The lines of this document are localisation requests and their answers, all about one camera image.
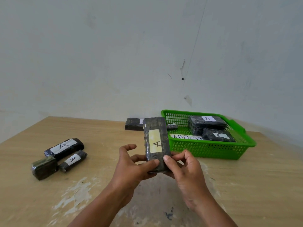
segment black taped package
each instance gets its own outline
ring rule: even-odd
[[[201,136],[204,128],[225,130],[227,123],[219,116],[189,116],[188,126],[193,135]]]
[[[175,123],[168,123],[168,124],[166,125],[166,128],[167,128],[168,131],[176,130],[176,129],[178,129],[178,125],[175,124]]]
[[[125,130],[143,131],[143,119],[127,118]]]
[[[236,142],[228,131],[204,128],[202,138],[210,141]]]
[[[38,180],[42,180],[58,171],[57,160],[53,156],[48,156],[32,163],[32,174]]]
[[[66,173],[67,171],[70,171],[70,169],[74,168],[76,165],[78,165],[80,162],[82,162],[87,156],[87,153],[80,150],[74,153],[72,156],[70,156],[67,160],[62,162],[59,165],[59,169]]]
[[[165,155],[171,156],[169,138],[164,117],[145,118],[143,120],[147,161],[158,159],[160,164],[150,173],[170,171],[164,163]]]
[[[52,148],[47,149],[44,152],[44,155],[53,156],[57,161],[59,161],[65,158],[66,156],[83,149],[84,149],[83,143],[77,138],[72,138],[72,139],[67,139],[64,142]]]

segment yellowed label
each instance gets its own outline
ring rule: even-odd
[[[151,149],[151,153],[162,152],[159,129],[149,130],[149,147]]]

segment basket handle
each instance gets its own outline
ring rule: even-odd
[[[241,126],[240,124],[238,124],[236,121],[234,121],[233,119],[229,120],[229,124],[232,125],[232,127],[240,132],[246,133],[246,130],[243,126]]]

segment green plastic basket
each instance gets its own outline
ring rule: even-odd
[[[165,117],[166,123],[175,123],[178,125],[177,130],[168,131],[171,151],[181,152],[187,149],[195,157],[238,160],[249,147],[256,146],[256,142],[246,134],[242,126],[232,119],[227,119],[223,115],[174,110],[162,110],[161,115]],[[188,127],[188,117],[190,115],[214,115],[221,117],[228,124],[226,130],[230,132],[236,142],[176,139],[171,137],[170,134],[192,135]]]

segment left hand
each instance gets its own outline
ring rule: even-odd
[[[159,165],[159,160],[151,160],[143,164],[135,162],[146,161],[145,155],[129,156],[127,151],[136,149],[135,144],[128,144],[119,148],[119,160],[109,186],[123,192],[121,206],[126,206],[132,199],[135,188],[142,180],[156,176],[156,173],[148,173]]]

